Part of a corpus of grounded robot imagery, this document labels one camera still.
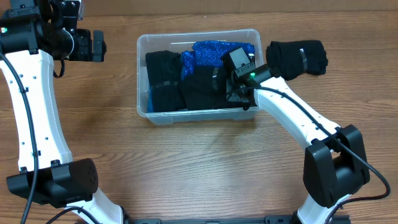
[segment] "blue sequin fabric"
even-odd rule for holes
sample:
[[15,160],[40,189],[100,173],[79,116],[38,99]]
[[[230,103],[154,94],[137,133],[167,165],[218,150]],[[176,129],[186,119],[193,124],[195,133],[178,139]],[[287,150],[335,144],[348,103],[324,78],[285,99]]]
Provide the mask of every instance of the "blue sequin fabric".
[[222,67],[221,57],[231,50],[242,47],[247,54],[254,54],[254,45],[240,42],[223,42],[207,40],[196,42],[192,49],[193,52],[183,52],[183,72],[182,78],[193,74],[195,66],[214,66]]

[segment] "wooden surface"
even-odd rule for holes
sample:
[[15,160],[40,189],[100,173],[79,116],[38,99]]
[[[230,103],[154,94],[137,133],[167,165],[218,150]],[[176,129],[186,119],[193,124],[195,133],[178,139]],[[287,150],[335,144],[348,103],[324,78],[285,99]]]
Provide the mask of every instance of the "wooden surface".
[[[9,8],[0,0],[0,13]],[[396,0],[84,0],[86,16],[398,10]]]
[[[154,126],[136,112],[136,40],[142,34],[255,28],[270,41],[319,39],[329,66],[292,89],[322,115],[362,132],[368,161],[392,186],[387,200],[345,206],[353,223],[398,223],[398,12],[89,17],[105,33],[105,63],[67,62],[55,80],[63,133],[76,160],[90,157],[99,186],[134,218],[235,218],[291,214],[307,191],[303,151],[267,113],[250,121]],[[0,76],[0,223],[18,223],[25,200],[11,195],[18,138]],[[374,175],[355,195],[384,189]],[[28,223],[57,210],[33,205]],[[59,223],[73,223],[72,214]]]

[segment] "black fabric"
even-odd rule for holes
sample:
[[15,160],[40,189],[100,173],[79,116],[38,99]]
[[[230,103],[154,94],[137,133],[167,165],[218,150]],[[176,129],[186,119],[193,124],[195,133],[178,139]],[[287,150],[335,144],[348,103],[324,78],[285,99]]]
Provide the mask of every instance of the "black fabric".
[[148,53],[145,56],[154,112],[186,108],[177,87],[182,71],[180,57],[180,54],[168,50]]
[[305,72],[311,75],[324,75],[328,59],[319,40],[272,41],[267,47],[267,63],[271,70],[278,71],[280,76],[289,81]]
[[186,77],[178,84],[187,109],[211,110],[250,106],[250,103],[226,102],[226,80],[228,78],[223,67],[195,67],[193,75]]

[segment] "folded black clothing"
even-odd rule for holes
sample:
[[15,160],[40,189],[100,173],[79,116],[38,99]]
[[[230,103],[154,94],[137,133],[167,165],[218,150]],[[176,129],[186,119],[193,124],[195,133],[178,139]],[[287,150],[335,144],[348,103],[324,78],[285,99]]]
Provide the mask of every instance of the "folded black clothing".
[[319,40],[272,41],[267,47],[267,64],[289,81],[303,73],[324,75],[328,59]]
[[148,53],[145,58],[154,112],[185,109],[177,87],[181,79],[181,55],[165,50]]
[[211,110],[247,107],[247,102],[226,101],[226,80],[228,78],[229,75],[223,67],[196,66],[193,75],[186,77],[178,84],[187,109]]

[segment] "storage box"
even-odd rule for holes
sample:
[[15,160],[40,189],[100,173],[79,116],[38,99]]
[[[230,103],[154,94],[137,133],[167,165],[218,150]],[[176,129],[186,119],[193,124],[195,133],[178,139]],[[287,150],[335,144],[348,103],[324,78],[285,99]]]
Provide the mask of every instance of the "storage box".
[[146,69],[145,54],[160,50],[169,50],[171,52],[181,53],[186,50],[192,50],[192,46],[195,42],[204,40],[251,43],[256,48],[256,66],[258,67],[264,64],[260,34],[254,29],[187,34],[142,35],[137,41],[137,112],[141,116],[148,118],[156,125],[172,124],[174,122],[182,121],[253,119],[253,117],[259,111],[258,107],[251,107],[247,111],[244,111],[242,108],[228,108],[218,110],[147,113],[150,88]]

